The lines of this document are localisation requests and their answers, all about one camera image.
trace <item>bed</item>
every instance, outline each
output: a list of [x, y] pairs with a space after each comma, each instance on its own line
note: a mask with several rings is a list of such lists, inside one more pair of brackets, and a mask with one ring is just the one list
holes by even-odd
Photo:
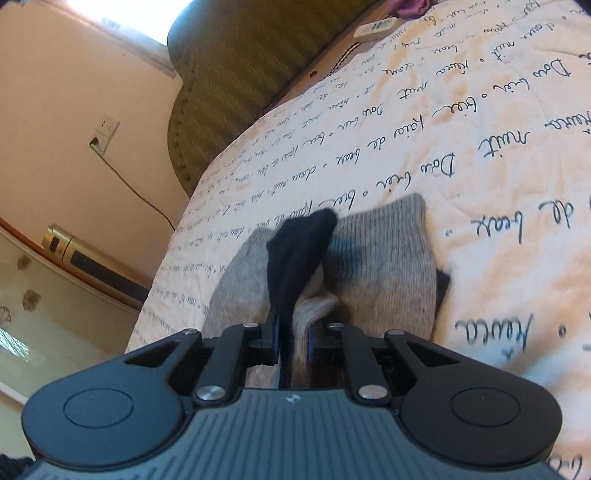
[[590, 50], [571, 0], [453, 0], [355, 55], [207, 168], [128, 349], [200, 329], [257, 226], [418, 192], [452, 278], [432, 340], [551, 391], [548, 462], [589, 478]]

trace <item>metal screw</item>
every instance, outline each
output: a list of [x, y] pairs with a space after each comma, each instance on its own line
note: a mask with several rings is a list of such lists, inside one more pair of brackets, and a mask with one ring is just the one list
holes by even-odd
[[226, 395], [226, 391], [217, 385], [205, 385], [197, 390], [197, 397], [203, 401], [220, 400]]
[[381, 385], [365, 385], [359, 389], [358, 393], [366, 400], [380, 400], [388, 395], [388, 390]]

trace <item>sock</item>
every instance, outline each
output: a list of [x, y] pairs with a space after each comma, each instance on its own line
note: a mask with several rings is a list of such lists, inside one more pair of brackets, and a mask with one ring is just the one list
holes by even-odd
[[318, 210], [307, 217], [286, 220], [267, 243], [269, 300], [277, 310], [280, 321], [280, 388], [291, 385], [294, 306], [322, 262], [336, 222], [337, 217], [332, 210]]
[[431, 336], [436, 271], [424, 211], [415, 193], [337, 224], [323, 262], [325, 285], [342, 302], [343, 321], [368, 336], [390, 329]]
[[310, 299], [300, 298], [293, 315], [294, 355], [291, 361], [291, 388], [304, 390], [311, 387], [309, 358], [309, 332], [319, 325], [339, 305], [339, 299], [330, 293]]
[[201, 330], [204, 338], [217, 337], [237, 323], [264, 323], [269, 310], [267, 242], [274, 231], [257, 228], [228, 265], [213, 292]]
[[439, 315], [439, 310], [441, 309], [441, 304], [443, 303], [443, 299], [445, 298], [445, 294], [447, 293], [447, 289], [449, 287], [449, 283], [451, 282], [451, 278], [445, 272], [441, 270], [437, 270], [437, 291], [435, 293], [435, 318]]

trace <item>circular pad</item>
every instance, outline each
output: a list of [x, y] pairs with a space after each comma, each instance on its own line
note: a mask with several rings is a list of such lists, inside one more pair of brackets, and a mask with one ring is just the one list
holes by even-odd
[[519, 415], [519, 402], [496, 388], [470, 388], [452, 398], [456, 416], [476, 427], [500, 427]]
[[117, 425], [131, 415], [133, 399], [110, 388], [95, 388], [74, 395], [66, 402], [64, 414], [73, 424], [87, 429]]

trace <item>window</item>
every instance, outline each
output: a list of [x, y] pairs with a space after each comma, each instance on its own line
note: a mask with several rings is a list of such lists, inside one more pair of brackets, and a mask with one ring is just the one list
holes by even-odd
[[173, 72], [170, 27], [191, 0], [43, 0], [119, 40], [156, 66]]

